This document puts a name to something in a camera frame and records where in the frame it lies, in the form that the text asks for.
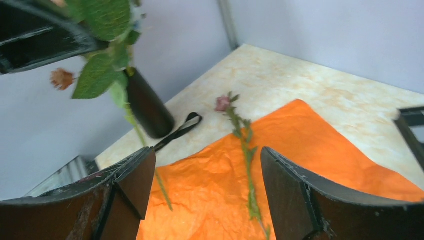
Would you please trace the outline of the pink flower stem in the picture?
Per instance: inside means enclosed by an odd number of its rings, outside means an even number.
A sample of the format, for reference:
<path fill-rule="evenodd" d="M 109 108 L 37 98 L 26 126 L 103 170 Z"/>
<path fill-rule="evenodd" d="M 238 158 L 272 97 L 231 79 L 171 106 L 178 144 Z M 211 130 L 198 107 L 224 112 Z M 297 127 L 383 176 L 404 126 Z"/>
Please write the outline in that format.
<path fill-rule="evenodd" d="M 110 92 L 115 104 L 125 110 L 126 120 L 133 126 L 143 147 L 147 146 L 136 117 L 130 108 L 124 73 L 134 66 L 132 46 L 141 36 L 140 0 L 53 0 L 64 6 L 78 24 L 87 24 L 94 36 L 108 43 L 105 50 L 82 55 L 86 60 L 82 71 L 75 77 L 72 99 L 90 100 Z"/>

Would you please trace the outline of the orange wrapping paper sheet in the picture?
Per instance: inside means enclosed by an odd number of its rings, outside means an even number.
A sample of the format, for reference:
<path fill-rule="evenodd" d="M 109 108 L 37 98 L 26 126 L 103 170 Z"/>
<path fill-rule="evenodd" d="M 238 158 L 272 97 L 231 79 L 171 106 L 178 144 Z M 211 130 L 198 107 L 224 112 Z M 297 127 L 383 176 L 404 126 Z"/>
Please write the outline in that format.
<path fill-rule="evenodd" d="M 363 154 L 304 101 L 297 99 L 252 124 L 251 145 L 268 146 L 289 160 L 343 186 L 389 199 L 417 202 L 418 186 Z M 250 218 L 247 168 L 232 134 L 158 171 L 139 240 L 263 240 Z"/>

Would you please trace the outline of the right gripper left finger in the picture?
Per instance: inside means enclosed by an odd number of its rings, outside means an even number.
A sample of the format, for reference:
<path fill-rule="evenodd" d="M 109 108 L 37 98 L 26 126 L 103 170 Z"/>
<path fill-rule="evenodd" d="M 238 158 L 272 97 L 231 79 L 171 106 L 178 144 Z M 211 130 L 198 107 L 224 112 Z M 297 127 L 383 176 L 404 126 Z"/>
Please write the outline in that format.
<path fill-rule="evenodd" d="M 0 203 L 3 240 L 134 240 L 146 218 L 156 154 L 145 147 L 38 197 Z"/>

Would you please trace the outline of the black ribbon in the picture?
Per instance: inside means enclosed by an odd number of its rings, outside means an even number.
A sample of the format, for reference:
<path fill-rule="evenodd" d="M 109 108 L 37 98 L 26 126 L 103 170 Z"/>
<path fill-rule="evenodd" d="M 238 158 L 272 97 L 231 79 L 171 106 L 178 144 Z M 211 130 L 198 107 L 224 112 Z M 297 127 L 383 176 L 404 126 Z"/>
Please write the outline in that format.
<path fill-rule="evenodd" d="M 203 121 L 203 119 L 204 118 L 198 113 L 191 112 L 185 119 L 185 122 L 176 131 L 165 137 L 153 147 L 154 152 L 159 152 L 172 141 L 186 135 L 187 133 L 195 129 Z"/>

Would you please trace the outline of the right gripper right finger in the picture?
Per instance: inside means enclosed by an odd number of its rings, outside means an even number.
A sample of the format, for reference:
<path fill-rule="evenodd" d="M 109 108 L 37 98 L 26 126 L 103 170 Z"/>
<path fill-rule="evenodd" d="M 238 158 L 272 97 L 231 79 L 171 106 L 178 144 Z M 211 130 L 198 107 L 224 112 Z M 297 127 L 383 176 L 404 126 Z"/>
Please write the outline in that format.
<path fill-rule="evenodd" d="M 380 197 L 335 183 L 275 150 L 260 154 L 278 240 L 421 240 L 424 204 Z"/>

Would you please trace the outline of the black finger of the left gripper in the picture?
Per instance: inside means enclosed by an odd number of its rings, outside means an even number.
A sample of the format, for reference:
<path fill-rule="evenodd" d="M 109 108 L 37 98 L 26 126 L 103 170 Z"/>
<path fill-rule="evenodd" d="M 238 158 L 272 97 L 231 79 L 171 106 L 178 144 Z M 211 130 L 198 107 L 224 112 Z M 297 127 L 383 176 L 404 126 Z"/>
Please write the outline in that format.
<path fill-rule="evenodd" d="M 0 73 L 30 71 L 75 56 L 105 50 L 83 24 L 52 0 L 0 2 Z"/>

